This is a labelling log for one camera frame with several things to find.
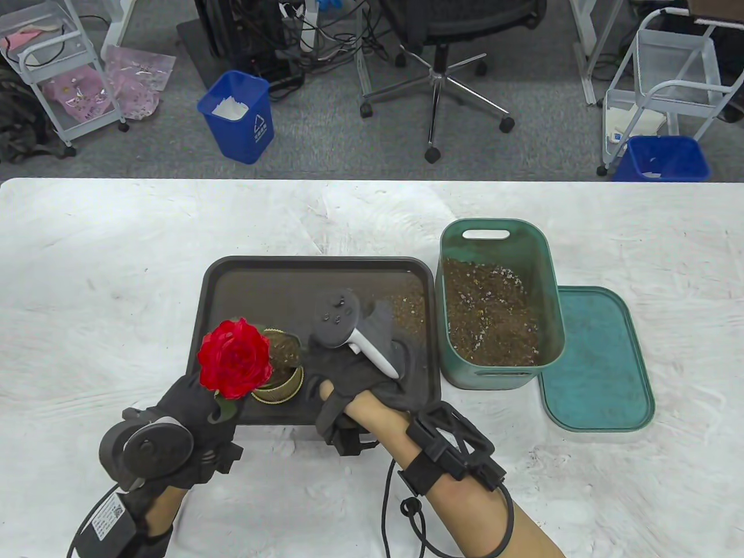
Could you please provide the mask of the person's right hand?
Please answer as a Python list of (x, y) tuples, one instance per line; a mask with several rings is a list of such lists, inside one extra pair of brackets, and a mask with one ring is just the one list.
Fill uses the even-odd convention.
[(402, 329), (388, 301), (364, 305), (349, 289), (319, 295), (313, 331), (301, 353), (311, 395), (325, 380), (333, 384), (314, 421), (326, 444), (341, 456), (357, 456), (374, 446), (345, 408), (369, 390), (398, 411), (416, 412), (439, 399), (439, 379), (425, 340)]

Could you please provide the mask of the person's left hand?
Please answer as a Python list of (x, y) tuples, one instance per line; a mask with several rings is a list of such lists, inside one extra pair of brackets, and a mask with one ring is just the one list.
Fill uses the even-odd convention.
[(183, 375), (156, 406), (143, 415), (151, 419), (128, 439), (122, 462), (128, 473), (145, 484), (191, 489), (215, 472), (228, 473), (242, 455), (234, 442), (245, 399), (228, 399), (226, 411), (197, 375)]

